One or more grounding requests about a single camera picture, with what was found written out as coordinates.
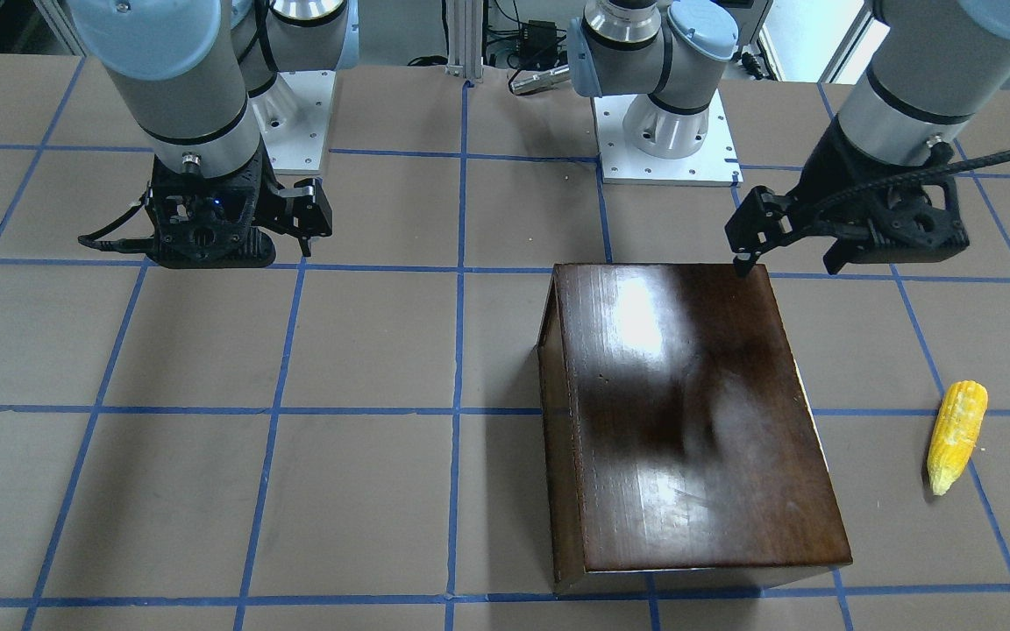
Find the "brown box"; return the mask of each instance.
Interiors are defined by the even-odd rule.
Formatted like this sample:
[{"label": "brown box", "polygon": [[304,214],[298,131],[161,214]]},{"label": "brown box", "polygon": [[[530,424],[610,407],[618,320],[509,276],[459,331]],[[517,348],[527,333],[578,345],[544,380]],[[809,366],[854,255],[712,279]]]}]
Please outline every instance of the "brown box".
[{"label": "brown box", "polygon": [[557,265],[538,355],[558,593],[852,562],[766,268]]}]

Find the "corn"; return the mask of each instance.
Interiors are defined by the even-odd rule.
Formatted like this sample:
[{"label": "corn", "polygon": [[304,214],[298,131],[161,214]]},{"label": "corn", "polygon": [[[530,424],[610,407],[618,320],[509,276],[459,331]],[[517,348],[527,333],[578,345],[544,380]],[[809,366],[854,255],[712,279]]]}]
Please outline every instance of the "corn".
[{"label": "corn", "polygon": [[926,471],[934,495],[945,495],[965,472],[987,407],[989,392],[977,382],[957,382],[946,391],[926,455]]}]

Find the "white mounting plate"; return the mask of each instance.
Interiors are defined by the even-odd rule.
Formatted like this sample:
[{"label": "white mounting plate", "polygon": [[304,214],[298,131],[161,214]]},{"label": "white mounting plate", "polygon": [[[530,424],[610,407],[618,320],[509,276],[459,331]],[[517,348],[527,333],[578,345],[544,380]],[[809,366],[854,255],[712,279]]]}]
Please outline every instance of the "white mounting plate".
[{"label": "white mounting plate", "polygon": [[701,150],[686,159],[666,160],[638,149],[621,131],[621,119],[637,95],[600,96],[592,100],[595,131],[602,159],[602,182],[608,184],[676,184],[678,187],[730,187],[741,183],[738,156],[730,139],[719,92],[712,96],[712,119]]},{"label": "white mounting plate", "polygon": [[272,168],[284,176],[320,176],[329,113],[333,111],[333,71],[284,72],[283,79],[298,96],[302,114],[292,124],[264,133]]}]

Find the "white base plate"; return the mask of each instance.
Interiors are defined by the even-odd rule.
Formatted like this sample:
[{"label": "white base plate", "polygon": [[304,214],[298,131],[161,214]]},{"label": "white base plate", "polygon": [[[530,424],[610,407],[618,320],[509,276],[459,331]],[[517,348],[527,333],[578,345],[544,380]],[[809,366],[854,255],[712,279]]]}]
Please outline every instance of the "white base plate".
[{"label": "white base plate", "polygon": [[666,160],[638,149],[621,131],[621,119],[637,95],[600,96],[592,100],[602,159],[602,182],[609,184],[676,184],[682,187],[730,187],[741,183],[727,117],[719,92],[709,105],[712,122],[701,150],[686,159]]},{"label": "white base plate", "polygon": [[272,168],[284,176],[320,176],[333,111],[333,71],[285,72],[283,79],[300,100],[302,115],[292,124],[264,133]]}]

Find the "metal connector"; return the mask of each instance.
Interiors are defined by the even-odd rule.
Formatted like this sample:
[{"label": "metal connector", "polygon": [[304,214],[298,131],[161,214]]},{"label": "metal connector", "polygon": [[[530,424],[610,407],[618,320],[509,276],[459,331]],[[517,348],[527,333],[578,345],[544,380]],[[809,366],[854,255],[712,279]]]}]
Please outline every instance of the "metal connector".
[{"label": "metal connector", "polygon": [[570,67],[558,67],[537,72],[536,75],[510,83],[509,91],[512,91],[514,95],[532,95],[533,92],[547,90],[558,83],[565,83],[565,81],[572,79],[572,73],[569,70]]}]

